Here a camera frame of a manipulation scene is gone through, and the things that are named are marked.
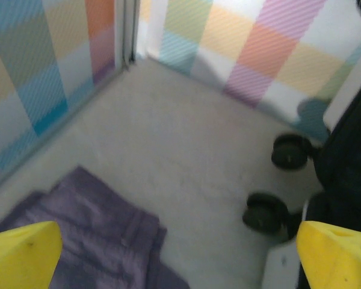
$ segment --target colorful checkered wall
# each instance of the colorful checkered wall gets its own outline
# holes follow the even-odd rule
[[[0,0],[0,172],[115,69],[114,0]]]
[[[355,0],[141,0],[138,52],[324,140],[361,56]]]

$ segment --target yellow plastic piece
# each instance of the yellow plastic piece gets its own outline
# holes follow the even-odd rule
[[[361,289],[361,232],[303,222],[297,249],[311,289]]]
[[[62,248],[55,222],[0,233],[0,289],[47,289]]]

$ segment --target purple towel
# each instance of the purple towel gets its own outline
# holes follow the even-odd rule
[[[162,265],[166,230],[79,167],[49,194],[35,192],[0,223],[0,232],[54,220],[63,251],[50,289],[187,289]]]

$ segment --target pink square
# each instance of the pink square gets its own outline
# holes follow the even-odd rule
[[[326,0],[266,0],[257,22],[293,39],[300,39]]]
[[[92,74],[97,74],[115,57],[114,25],[90,40]]]
[[[251,107],[256,107],[273,79],[237,64],[226,83],[224,92]]]

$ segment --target orange square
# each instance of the orange square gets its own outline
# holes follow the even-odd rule
[[[213,5],[200,44],[236,60],[252,27],[250,19]]]
[[[298,40],[256,23],[237,62],[274,78],[297,43]]]
[[[85,0],[90,38],[114,23],[114,0]]]
[[[148,22],[150,20],[151,13],[151,0],[140,1],[140,19]]]

